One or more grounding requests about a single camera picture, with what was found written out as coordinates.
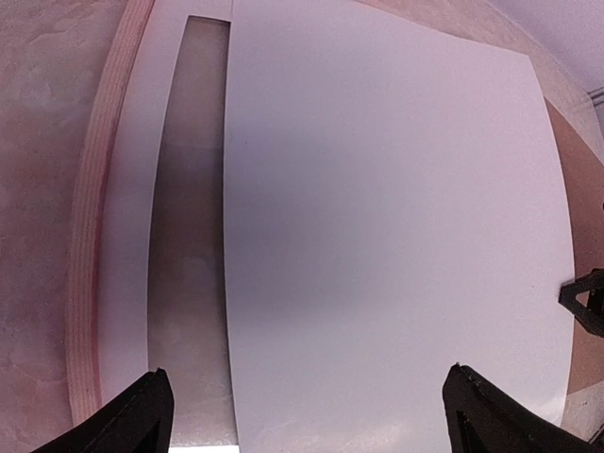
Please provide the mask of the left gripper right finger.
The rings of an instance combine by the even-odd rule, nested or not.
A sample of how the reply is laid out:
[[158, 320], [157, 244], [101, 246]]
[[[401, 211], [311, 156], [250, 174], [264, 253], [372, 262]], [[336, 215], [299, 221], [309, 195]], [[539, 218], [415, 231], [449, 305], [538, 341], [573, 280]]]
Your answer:
[[442, 396], [453, 452], [601, 452], [524, 408], [467, 365], [453, 365]]

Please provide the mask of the white mat board passe-partout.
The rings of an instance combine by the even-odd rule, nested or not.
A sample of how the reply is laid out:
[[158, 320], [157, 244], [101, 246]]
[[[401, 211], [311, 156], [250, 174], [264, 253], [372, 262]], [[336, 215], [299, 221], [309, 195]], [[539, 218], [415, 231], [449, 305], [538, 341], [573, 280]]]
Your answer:
[[164, 369], [175, 452], [234, 452], [223, 156], [228, 1], [158, 1], [109, 164], [97, 290], [101, 395]]

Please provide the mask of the brown cardboard backing board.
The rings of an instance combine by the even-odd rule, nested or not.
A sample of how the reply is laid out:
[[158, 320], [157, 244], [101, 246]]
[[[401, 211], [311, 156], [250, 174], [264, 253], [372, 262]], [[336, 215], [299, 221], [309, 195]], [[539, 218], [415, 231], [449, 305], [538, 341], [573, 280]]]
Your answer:
[[[603, 165], [578, 132], [545, 103], [560, 155], [574, 248], [575, 274], [603, 267]], [[574, 324], [568, 393], [603, 380], [603, 340]]]

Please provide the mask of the photo print white border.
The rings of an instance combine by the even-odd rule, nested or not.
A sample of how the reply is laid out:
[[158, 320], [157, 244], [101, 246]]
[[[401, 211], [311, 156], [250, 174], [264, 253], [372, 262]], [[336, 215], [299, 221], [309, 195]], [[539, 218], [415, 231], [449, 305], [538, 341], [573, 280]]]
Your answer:
[[244, 452], [446, 452], [471, 366], [562, 419], [574, 275], [527, 56], [354, 1], [238, 1], [226, 314]]

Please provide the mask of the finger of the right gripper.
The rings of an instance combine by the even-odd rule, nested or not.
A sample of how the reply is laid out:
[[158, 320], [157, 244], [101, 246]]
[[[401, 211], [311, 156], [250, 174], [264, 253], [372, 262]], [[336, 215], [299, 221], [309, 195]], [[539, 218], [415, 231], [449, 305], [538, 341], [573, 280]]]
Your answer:
[[602, 269], [563, 284], [558, 302], [588, 333], [604, 335]]

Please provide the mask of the wooden picture frame pink edge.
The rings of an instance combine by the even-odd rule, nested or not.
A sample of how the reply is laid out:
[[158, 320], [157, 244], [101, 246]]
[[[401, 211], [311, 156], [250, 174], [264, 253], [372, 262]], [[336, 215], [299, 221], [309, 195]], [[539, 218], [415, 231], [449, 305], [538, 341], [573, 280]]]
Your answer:
[[[144, 27], [156, 2], [158, 1], [132, 1], [126, 7], [94, 100], [84, 145], [84, 157], [75, 185], [74, 239], [68, 286], [68, 363], [70, 396], [76, 419], [91, 414], [103, 400], [97, 345], [97, 290], [109, 164], [121, 109], [126, 98], [128, 79], [143, 38]], [[529, 55], [499, 45], [478, 43], [527, 56], [542, 90], [536, 68]], [[223, 189], [225, 188], [227, 68], [228, 53]]]

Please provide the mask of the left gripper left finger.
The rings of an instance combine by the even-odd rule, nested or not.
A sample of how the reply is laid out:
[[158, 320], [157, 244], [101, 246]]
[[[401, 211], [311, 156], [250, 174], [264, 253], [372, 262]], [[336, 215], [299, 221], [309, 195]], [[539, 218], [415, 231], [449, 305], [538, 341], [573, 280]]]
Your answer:
[[77, 427], [35, 453], [169, 451], [175, 400], [166, 371], [147, 372]]

